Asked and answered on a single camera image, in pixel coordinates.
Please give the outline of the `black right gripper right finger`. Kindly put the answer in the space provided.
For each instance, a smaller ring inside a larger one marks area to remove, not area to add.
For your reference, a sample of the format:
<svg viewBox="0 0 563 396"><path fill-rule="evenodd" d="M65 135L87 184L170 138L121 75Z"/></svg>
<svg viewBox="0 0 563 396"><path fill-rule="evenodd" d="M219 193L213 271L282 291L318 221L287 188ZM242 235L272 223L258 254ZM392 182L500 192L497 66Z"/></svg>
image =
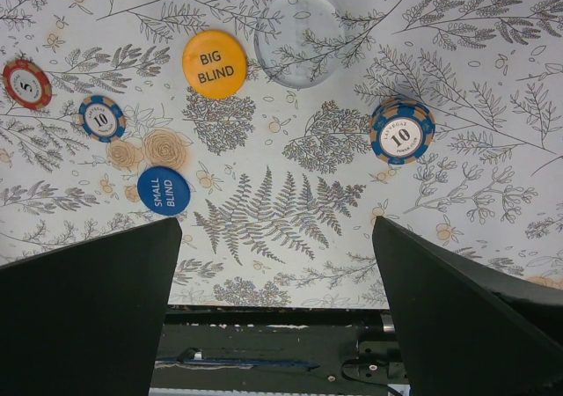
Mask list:
<svg viewBox="0 0 563 396"><path fill-rule="evenodd" d="M560 395L562 292L380 216L372 243L416 395Z"/></svg>

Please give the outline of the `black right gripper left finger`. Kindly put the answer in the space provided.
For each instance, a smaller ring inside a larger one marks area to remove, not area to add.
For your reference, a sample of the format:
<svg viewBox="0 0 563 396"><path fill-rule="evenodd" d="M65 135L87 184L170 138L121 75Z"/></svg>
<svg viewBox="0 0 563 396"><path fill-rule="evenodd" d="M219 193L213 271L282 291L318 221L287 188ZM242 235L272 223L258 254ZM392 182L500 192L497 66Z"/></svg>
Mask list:
<svg viewBox="0 0 563 396"><path fill-rule="evenodd" d="M167 218L3 265L2 394L147 394L180 240Z"/></svg>

